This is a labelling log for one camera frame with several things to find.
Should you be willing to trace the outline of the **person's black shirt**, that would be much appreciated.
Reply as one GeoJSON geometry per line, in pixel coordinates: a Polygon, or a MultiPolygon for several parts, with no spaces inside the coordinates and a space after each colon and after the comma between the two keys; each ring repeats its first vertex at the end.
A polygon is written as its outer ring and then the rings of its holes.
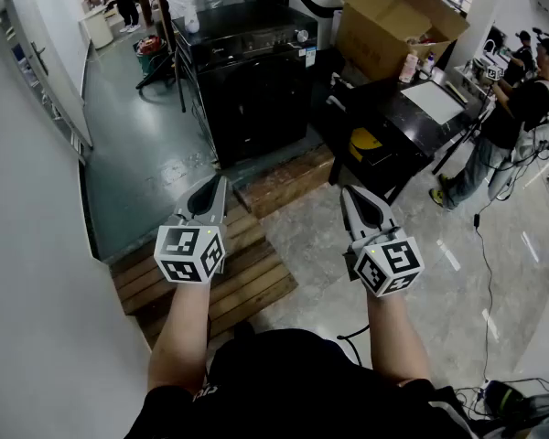
{"type": "Polygon", "coordinates": [[[404,386],[301,329],[233,339],[191,394],[155,388],[125,439],[473,439],[453,393],[404,386]]]}

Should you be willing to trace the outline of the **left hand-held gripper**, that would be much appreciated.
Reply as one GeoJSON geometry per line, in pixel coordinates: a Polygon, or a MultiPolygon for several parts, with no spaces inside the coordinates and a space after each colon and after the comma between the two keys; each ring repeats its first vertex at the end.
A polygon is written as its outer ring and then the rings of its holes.
{"type": "Polygon", "coordinates": [[[177,200],[174,215],[158,228],[154,259],[172,284],[209,284],[222,273],[228,179],[204,177],[177,200]]]}

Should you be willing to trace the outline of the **person's left forearm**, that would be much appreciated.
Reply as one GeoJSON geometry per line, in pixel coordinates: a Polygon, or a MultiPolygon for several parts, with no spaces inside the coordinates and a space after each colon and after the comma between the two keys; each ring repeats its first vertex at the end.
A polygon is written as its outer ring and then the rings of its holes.
{"type": "Polygon", "coordinates": [[[207,361],[210,286],[179,284],[152,349],[149,390],[177,386],[192,394],[203,386],[207,361]]]}

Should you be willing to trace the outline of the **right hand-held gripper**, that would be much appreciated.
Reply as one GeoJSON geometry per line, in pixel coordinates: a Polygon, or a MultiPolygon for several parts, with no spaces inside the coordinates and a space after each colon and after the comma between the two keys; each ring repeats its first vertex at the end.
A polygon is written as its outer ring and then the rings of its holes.
{"type": "Polygon", "coordinates": [[[343,254],[352,281],[360,279],[376,297],[414,284],[425,269],[416,240],[396,227],[388,203],[365,187],[346,186],[340,193],[346,231],[354,241],[343,254]]]}

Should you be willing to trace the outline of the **green bin with red contents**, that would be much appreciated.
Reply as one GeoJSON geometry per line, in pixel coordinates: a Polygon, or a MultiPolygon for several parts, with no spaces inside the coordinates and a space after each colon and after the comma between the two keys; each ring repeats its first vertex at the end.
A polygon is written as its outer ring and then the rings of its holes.
{"type": "Polygon", "coordinates": [[[152,74],[169,56],[166,41],[159,36],[146,36],[133,44],[144,76],[152,74]]]}

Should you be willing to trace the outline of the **pink bottle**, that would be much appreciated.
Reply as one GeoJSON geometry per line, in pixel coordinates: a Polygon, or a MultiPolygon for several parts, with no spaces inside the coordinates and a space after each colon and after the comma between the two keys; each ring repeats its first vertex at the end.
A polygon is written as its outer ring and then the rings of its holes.
{"type": "Polygon", "coordinates": [[[399,74],[399,81],[402,83],[410,83],[416,73],[417,64],[417,52],[412,50],[405,58],[403,68],[399,74]]]}

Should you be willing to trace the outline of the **black washing machine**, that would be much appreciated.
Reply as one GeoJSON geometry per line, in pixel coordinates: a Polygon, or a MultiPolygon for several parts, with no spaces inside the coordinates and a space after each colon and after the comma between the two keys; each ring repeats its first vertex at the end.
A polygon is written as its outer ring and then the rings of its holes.
{"type": "Polygon", "coordinates": [[[312,92],[318,23],[288,6],[257,1],[201,11],[198,19],[196,34],[187,32],[184,18],[173,20],[177,55],[200,126],[218,167],[225,169],[260,156],[240,154],[227,137],[223,100],[227,77],[246,62],[284,57],[307,69],[312,92]]]}

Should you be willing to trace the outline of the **large cardboard box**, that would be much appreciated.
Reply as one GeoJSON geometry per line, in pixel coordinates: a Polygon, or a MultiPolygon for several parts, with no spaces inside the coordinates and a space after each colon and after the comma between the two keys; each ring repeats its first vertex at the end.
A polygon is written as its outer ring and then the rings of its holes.
{"type": "Polygon", "coordinates": [[[341,0],[335,47],[372,81],[400,75],[408,55],[439,60],[469,23],[443,0],[341,0]]]}

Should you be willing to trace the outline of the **white rectangular board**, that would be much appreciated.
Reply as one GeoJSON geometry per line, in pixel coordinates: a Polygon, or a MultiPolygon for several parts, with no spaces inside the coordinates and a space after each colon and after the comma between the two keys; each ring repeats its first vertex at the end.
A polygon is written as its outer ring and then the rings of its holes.
{"type": "Polygon", "coordinates": [[[433,81],[406,88],[401,91],[401,94],[439,125],[452,120],[465,111],[461,102],[433,81]]]}

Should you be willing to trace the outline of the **person's right forearm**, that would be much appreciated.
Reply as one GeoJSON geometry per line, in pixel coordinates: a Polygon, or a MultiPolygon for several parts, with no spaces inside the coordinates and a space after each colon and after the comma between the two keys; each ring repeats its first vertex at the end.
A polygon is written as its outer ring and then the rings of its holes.
{"type": "Polygon", "coordinates": [[[401,294],[367,293],[372,368],[394,382],[431,380],[429,357],[401,294]]]}

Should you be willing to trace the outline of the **yellow item under counter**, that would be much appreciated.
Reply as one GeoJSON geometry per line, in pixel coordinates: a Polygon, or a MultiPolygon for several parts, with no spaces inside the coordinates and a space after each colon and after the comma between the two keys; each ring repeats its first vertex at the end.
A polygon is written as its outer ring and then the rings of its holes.
{"type": "Polygon", "coordinates": [[[358,162],[381,147],[382,143],[365,128],[356,128],[350,135],[349,151],[358,162]]]}

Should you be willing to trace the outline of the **dark wooden step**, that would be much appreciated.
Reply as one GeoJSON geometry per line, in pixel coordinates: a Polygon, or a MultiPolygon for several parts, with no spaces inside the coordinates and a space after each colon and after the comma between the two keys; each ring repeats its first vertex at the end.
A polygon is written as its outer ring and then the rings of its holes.
{"type": "Polygon", "coordinates": [[[234,187],[234,196],[247,211],[262,219],[328,182],[334,155],[321,145],[261,173],[247,185],[234,187]]]}

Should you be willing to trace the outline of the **wooden slatted pallet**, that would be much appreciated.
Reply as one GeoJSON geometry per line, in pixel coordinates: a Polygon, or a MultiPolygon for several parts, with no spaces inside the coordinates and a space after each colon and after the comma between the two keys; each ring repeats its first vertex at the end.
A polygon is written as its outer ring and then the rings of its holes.
{"type": "MultiPolygon", "coordinates": [[[[259,220],[234,196],[226,201],[227,256],[211,281],[209,338],[227,332],[297,288],[293,275],[266,239],[259,220]]],[[[166,322],[175,288],[153,257],[153,241],[111,265],[124,313],[133,316],[153,347],[166,322]]]]}

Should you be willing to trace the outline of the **dark bag with green stripe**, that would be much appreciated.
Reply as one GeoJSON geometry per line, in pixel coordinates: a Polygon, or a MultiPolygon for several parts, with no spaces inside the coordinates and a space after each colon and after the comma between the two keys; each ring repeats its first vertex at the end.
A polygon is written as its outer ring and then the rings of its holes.
{"type": "Polygon", "coordinates": [[[492,381],[483,401],[490,419],[480,426],[482,439],[549,439],[549,392],[525,396],[492,381]]]}

